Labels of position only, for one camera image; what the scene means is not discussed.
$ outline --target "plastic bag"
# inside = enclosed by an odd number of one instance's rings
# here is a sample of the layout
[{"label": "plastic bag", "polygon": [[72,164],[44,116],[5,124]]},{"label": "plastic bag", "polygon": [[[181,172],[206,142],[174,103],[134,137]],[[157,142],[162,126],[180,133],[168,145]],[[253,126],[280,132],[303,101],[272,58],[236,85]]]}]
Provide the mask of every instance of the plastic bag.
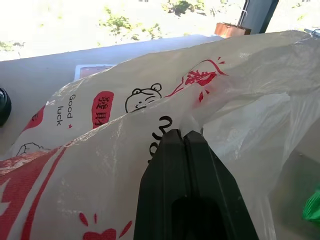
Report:
[{"label": "plastic bag", "polygon": [[0,161],[0,240],[132,239],[140,179],[162,135],[201,127],[260,239],[275,240],[268,193],[320,116],[319,46],[297,31],[241,36],[63,87]]}]

